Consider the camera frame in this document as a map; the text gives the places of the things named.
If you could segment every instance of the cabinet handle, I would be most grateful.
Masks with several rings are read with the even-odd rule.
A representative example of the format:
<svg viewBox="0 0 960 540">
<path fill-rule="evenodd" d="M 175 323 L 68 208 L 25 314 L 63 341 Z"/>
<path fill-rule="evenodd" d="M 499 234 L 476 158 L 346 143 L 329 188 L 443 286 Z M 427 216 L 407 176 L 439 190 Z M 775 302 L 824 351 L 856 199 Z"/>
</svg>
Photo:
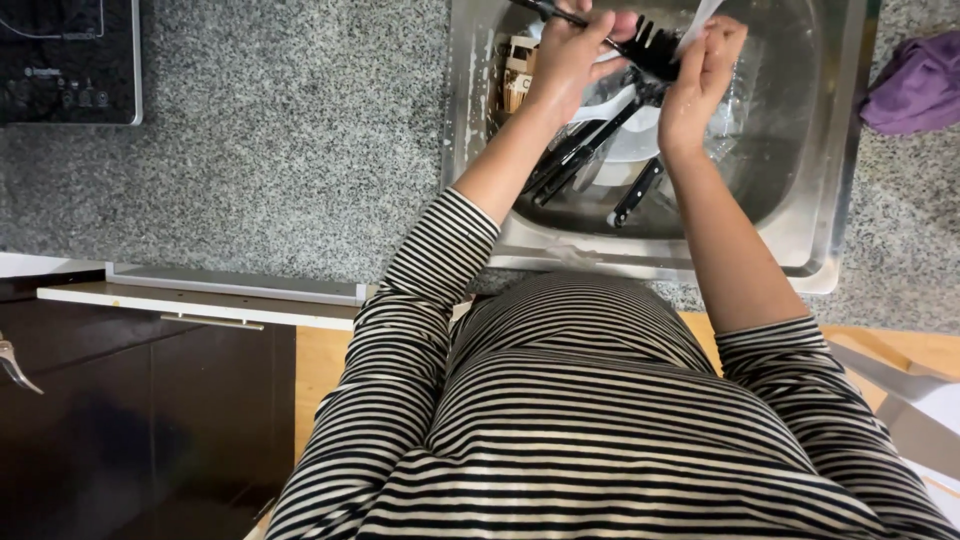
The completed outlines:
<svg viewBox="0 0 960 540">
<path fill-rule="evenodd" d="M 7 373 L 10 374 L 13 382 L 16 382 L 17 385 L 27 388 L 28 390 L 33 390 L 37 394 L 43 393 L 43 390 L 37 388 L 36 385 L 30 382 L 27 376 L 23 375 L 23 372 L 20 371 L 20 366 L 16 364 L 16 358 L 13 357 L 13 344 L 3 338 L 2 332 L 0 332 L 0 363 L 3 364 L 4 369 L 7 370 Z"/>
<path fill-rule="evenodd" d="M 246 330 L 263 330 L 263 325 L 258 325 L 256 323 L 248 323 L 245 320 L 243 321 L 231 321 L 230 319 L 208 319 L 206 317 L 194 317 L 192 315 L 184 315 L 183 313 L 163 313 L 160 315 L 160 318 L 164 321 L 180 321 L 182 323 L 195 323 L 198 325 L 210 325 L 215 327 L 230 327 L 230 328 L 242 328 Z"/>
</svg>

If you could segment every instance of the black and white striped sleeve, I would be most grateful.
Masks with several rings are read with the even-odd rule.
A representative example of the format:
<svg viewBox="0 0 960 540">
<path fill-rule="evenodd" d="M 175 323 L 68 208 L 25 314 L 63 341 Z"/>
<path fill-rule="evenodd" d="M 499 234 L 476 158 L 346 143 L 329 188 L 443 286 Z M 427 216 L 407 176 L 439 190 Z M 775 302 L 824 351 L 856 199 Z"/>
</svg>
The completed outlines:
<svg viewBox="0 0 960 540">
<path fill-rule="evenodd" d="M 772 407 L 817 472 L 869 506 L 891 537 L 956 538 L 812 317 L 716 341 L 725 377 Z"/>
<path fill-rule="evenodd" d="M 321 402 L 267 538 L 352 538 L 394 467 L 421 445 L 443 388 L 453 306 L 499 233 L 452 188 L 420 218 L 357 314 L 340 384 Z"/>
</svg>

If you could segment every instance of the wooden floor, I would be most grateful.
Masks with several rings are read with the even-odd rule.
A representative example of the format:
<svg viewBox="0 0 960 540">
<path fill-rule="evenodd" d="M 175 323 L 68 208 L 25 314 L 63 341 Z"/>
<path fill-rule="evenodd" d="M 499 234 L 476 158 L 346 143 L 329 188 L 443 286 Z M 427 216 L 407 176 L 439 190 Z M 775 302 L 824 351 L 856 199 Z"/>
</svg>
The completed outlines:
<svg viewBox="0 0 960 540">
<path fill-rule="evenodd" d="M 681 315 L 719 371 L 720 360 L 713 342 L 713 328 L 707 316 L 704 313 Z M 960 377 L 960 337 L 854 327 L 822 328 L 827 339 L 904 371 L 917 364 Z M 344 371 L 344 356 L 351 336 L 348 331 L 297 328 L 297 459 L 313 429 L 313 413 L 317 404 L 336 386 Z M 851 377 L 860 385 L 867 403 L 873 408 L 879 406 L 886 394 L 856 374 L 851 374 Z"/>
</svg>

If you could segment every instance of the sink rim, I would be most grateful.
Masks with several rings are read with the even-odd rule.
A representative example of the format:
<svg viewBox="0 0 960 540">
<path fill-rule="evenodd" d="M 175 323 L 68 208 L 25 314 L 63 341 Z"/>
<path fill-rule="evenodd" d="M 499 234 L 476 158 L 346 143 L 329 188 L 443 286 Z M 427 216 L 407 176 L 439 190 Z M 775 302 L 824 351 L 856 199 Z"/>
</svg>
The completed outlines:
<svg viewBox="0 0 960 540">
<path fill-rule="evenodd" d="M 490 7 L 488 12 L 494 12 L 490 28 L 486 28 L 469 20 L 468 8 L 473 2 L 474 0 L 452 0 L 451 5 L 448 44 L 450 98 L 446 104 L 444 123 L 441 188 L 451 185 L 466 169 L 469 161 L 470 141 L 463 135 L 456 136 L 456 133 L 462 133 L 465 127 L 469 129 L 468 115 L 478 112 L 470 110 L 469 99 L 458 99 L 465 93 L 470 95 L 473 90 L 472 67 L 476 64 L 470 61 L 469 55 L 486 52 L 486 60 L 489 61 L 496 23 L 509 6 L 508 0 L 485 2 L 484 4 Z M 781 207 L 757 224 L 760 236 L 771 247 L 775 257 L 778 257 L 794 287 L 800 292 L 813 294 L 832 292 L 839 282 L 843 237 L 861 129 L 858 110 L 854 104 L 862 102 L 866 95 L 876 42 L 875 23 L 879 16 L 879 0 L 849 0 L 847 4 L 848 16 L 840 40 L 837 63 L 838 76 L 832 101 L 828 103 L 830 116 L 825 126 L 826 133 L 818 144 L 824 158 L 820 162 L 812 163 L 810 168 L 814 169 L 813 171 L 805 171 L 806 175 L 822 176 L 823 180 L 805 182 L 804 189 L 799 191 L 791 189 Z M 474 28 L 472 33 L 454 31 L 465 28 L 465 23 L 468 23 L 466 28 Z M 470 64 L 471 69 L 464 67 L 465 62 Z M 480 132 L 477 135 L 485 137 L 482 130 Z M 812 245 L 807 250 L 809 257 L 803 254 L 797 257 L 797 254 L 793 254 L 792 257 L 785 258 L 783 250 L 779 251 L 778 243 L 782 244 L 781 239 L 784 236 L 789 237 L 790 228 L 796 225 L 789 215 L 784 217 L 790 208 L 786 200 L 803 195 L 810 197 L 811 189 L 817 191 L 812 196 L 819 197 L 819 204 L 816 207 Z M 807 221 L 811 219 L 809 214 L 808 211 L 805 218 Z M 569 264 L 545 253 L 551 245 L 564 245 L 558 244 L 558 241 L 570 242 L 581 252 L 589 252 L 591 247 L 597 248 L 594 250 L 597 253 L 585 253 L 585 258 L 598 259 L 589 268 L 596 273 L 645 280 L 696 282 L 685 240 L 628 239 L 554 231 L 530 222 L 515 210 L 511 211 L 504 223 L 488 265 L 518 270 L 569 270 Z"/>
</svg>

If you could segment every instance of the speckled countertop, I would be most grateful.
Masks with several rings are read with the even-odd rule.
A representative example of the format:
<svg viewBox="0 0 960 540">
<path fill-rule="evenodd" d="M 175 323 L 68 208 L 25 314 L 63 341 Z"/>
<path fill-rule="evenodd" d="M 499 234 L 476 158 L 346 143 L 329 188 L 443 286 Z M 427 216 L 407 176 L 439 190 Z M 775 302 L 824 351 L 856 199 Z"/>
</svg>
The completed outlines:
<svg viewBox="0 0 960 540">
<path fill-rule="evenodd" d="M 446 0 L 141 10 L 144 125 L 0 132 L 0 251 L 375 282 L 438 189 Z M 888 0 L 875 73 L 958 27 L 954 0 Z M 840 286 L 807 299 L 822 321 L 960 334 L 958 151 L 956 126 L 864 132 Z"/>
</svg>

